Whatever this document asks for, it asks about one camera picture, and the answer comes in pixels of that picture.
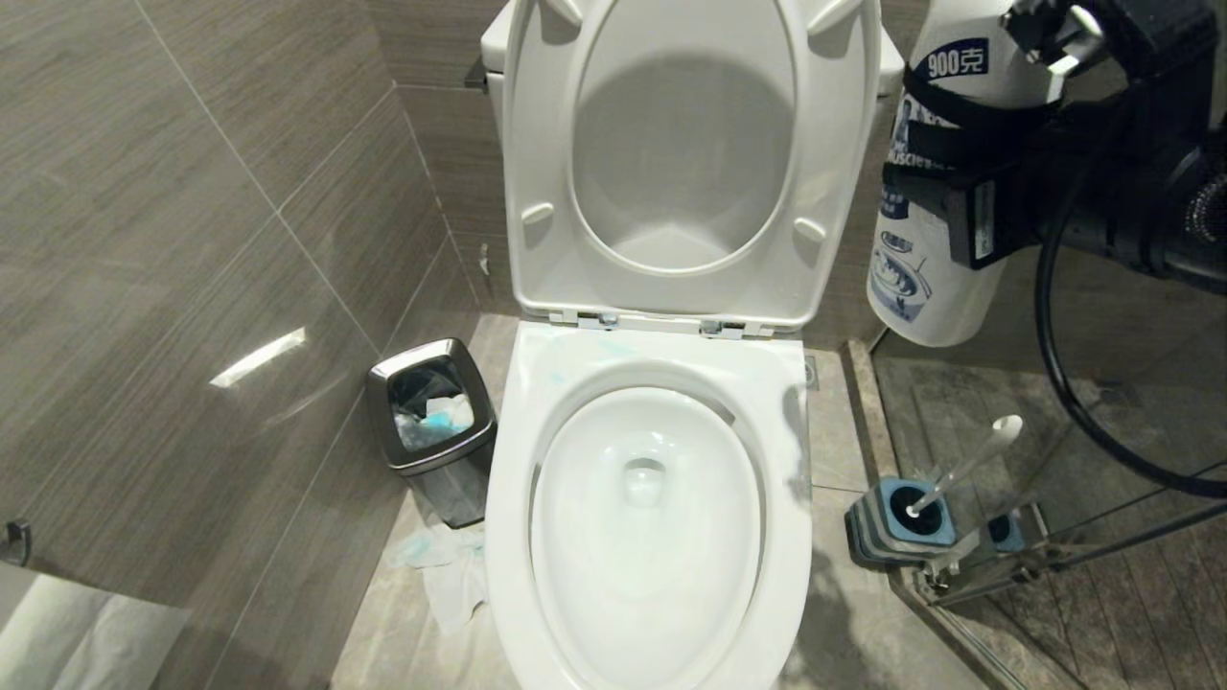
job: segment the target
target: shower floor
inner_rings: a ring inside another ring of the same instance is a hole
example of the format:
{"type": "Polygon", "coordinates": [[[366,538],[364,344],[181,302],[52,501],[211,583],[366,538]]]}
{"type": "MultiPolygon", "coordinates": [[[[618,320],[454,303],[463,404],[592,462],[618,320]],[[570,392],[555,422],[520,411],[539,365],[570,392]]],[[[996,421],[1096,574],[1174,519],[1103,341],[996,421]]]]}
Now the shower floor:
{"type": "MultiPolygon", "coordinates": [[[[518,320],[482,316],[470,351],[496,406],[502,403],[518,320]]],[[[891,591],[887,577],[848,556],[843,513],[867,489],[839,356],[806,350],[818,389],[807,414],[814,491],[810,593],[779,690],[820,688],[983,688],[980,680],[891,591]]],[[[406,495],[389,537],[394,546],[438,519],[406,495]]],[[[422,576],[380,561],[341,659],[334,690],[422,688],[514,690],[487,605],[459,632],[443,636],[431,618],[422,576]]]]}
{"type": "MultiPolygon", "coordinates": [[[[1042,374],[877,357],[877,383],[904,476],[931,476],[972,452],[991,420],[1023,435],[948,498],[978,523],[1022,496],[1070,544],[1109,544],[1212,505],[1153,486],[1070,428],[1042,374]]],[[[1223,478],[1227,400],[1158,386],[1077,382],[1102,424],[1182,473],[1223,478]]],[[[1027,686],[1227,689],[1227,517],[1058,576],[951,607],[960,625],[1027,686]],[[1017,654],[1020,646],[1034,656],[1017,654]]]]}

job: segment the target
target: toilet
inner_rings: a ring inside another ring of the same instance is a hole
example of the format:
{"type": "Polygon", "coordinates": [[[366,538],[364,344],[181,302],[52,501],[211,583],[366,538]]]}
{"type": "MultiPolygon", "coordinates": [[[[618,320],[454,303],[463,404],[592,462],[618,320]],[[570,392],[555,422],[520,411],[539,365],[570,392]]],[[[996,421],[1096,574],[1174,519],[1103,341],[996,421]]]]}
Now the toilet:
{"type": "Polygon", "coordinates": [[[875,0],[521,0],[483,37],[524,311],[486,502],[525,690],[766,690],[811,559],[801,327],[882,91],[875,0]]]}

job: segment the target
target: crumpled paper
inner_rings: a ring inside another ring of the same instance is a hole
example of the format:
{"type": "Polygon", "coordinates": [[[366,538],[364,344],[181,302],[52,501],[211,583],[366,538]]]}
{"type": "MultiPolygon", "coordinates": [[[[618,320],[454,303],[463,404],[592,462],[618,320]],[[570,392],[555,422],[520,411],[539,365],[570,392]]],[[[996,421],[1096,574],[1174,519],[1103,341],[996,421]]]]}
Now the crumpled paper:
{"type": "Polygon", "coordinates": [[[422,527],[388,549],[388,565],[422,571],[431,615],[443,635],[461,630],[486,600],[486,530],[422,527]]]}

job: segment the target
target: toilet brush handle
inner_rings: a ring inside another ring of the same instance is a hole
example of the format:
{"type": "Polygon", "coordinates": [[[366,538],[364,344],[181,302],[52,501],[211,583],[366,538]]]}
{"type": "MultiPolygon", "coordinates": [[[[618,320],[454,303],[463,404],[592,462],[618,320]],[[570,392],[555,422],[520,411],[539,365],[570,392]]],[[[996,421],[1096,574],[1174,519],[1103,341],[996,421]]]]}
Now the toilet brush handle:
{"type": "Polygon", "coordinates": [[[993,431],[989,432],[989,437],[980,443],[980,447],[975,449],[974,453],[962,463],[950,470],[937,481],[937,485],[920,497],[919,501],[908,506],[908,514],[917,517],[920,511],[925,510],[929,503],[933,503],[941,497],[942,494],[950,490],[951,486],[958,484],[968,474],[972,473],[980,464],[1000,455],[1006,448],[1010,447],[1015,440],[1018,438],[1018,433],[1022,432],[1022,417],[1018,415],[1004,416],[995,422],[993,422],[993,431]]]}

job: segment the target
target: trash can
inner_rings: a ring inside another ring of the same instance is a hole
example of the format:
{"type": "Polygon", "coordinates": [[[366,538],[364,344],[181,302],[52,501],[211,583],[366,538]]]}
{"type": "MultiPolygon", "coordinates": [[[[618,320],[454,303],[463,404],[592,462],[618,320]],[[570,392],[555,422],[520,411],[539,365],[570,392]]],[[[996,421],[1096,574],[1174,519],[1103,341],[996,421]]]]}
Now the trash can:
{"type": "Polygon", "coordinates": [[[498,422],[477,365],[454,338],[375,365],[367,405],[388,465],[448,527],[486,514],[498,422]]]}

